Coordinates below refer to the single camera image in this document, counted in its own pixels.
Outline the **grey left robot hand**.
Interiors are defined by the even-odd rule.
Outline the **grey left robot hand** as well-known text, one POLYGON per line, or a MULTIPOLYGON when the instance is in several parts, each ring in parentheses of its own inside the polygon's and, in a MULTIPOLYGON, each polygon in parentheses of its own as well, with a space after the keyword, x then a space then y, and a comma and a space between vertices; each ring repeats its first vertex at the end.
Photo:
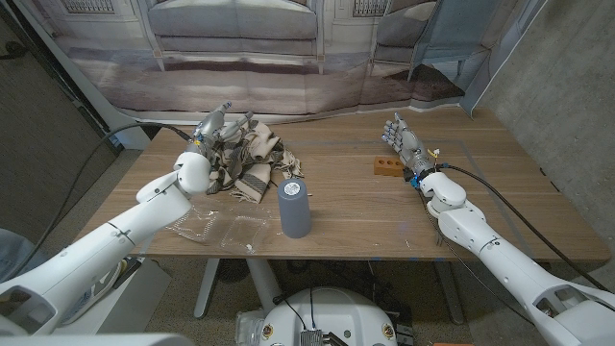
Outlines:
POLYGON ((226 125, 225 114, 231 105, 231 102, 223 103, 206 115, 193 131, 191 140, 186 146, 187 152, 209 158, 217 143, 231 139, 254 115, 251 111, 247 111, 238 120, 226 125))

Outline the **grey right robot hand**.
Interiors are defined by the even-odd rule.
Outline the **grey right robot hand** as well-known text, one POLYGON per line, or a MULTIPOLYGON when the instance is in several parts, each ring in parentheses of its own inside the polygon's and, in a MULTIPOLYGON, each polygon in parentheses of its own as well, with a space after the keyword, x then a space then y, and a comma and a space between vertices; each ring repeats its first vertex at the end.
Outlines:
POLYGON ((398 154, 407 181, 414 179, 419 183, 436 171, 435 165, 428 159, 428 151, 423 142, 397 112, 393 120, 385 122, 381 138, 398 154))

